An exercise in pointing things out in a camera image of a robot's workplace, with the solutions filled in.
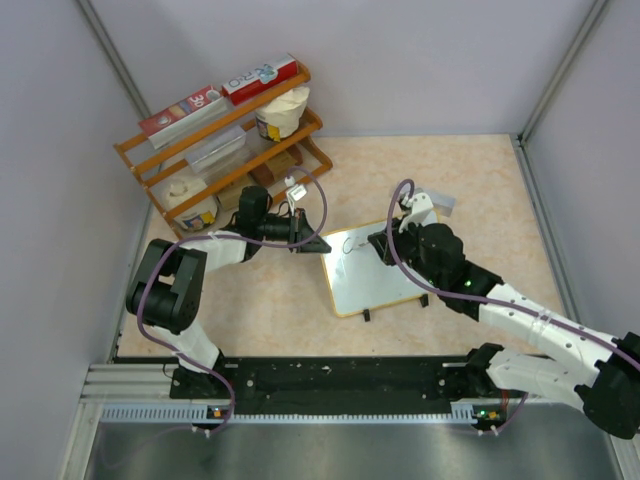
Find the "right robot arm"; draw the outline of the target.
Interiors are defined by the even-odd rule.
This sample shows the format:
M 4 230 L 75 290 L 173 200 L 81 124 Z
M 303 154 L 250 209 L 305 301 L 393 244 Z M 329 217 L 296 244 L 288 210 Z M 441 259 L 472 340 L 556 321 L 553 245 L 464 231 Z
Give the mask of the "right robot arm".
M 467 384 L 487 396 L 518 390 L 581 411 L 598 428 L 629 440 L 639 432 L 639 336 L 615 336 L 575 323 L 531 301 L 499 275 L 466 258 L 441 223 L 400 227 L 367 238 L 380 260 L 397 266 L 447 308 L 502 329 L 540 351 L 484 345 L 467 360 Z

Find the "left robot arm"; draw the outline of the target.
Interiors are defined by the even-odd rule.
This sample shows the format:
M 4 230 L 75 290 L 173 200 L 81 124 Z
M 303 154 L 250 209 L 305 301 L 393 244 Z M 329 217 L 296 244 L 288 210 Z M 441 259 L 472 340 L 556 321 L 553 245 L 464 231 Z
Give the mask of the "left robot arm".
M 151 241 L 128 287 L 126 310 L 136 317 L 139 332 L 170 351 L 205 396 L 223 390 L 233 395 L 225 370 L 217 366 L 223 354 L 197 320 L 205 274 L 246 262 L 262 247 L 332 251 L 309 225 L 304 209 L 290 206 L 279 214 L 270 211 L 271 205 L 266 188 L 246 187 L 224 228 L 177 242 Z

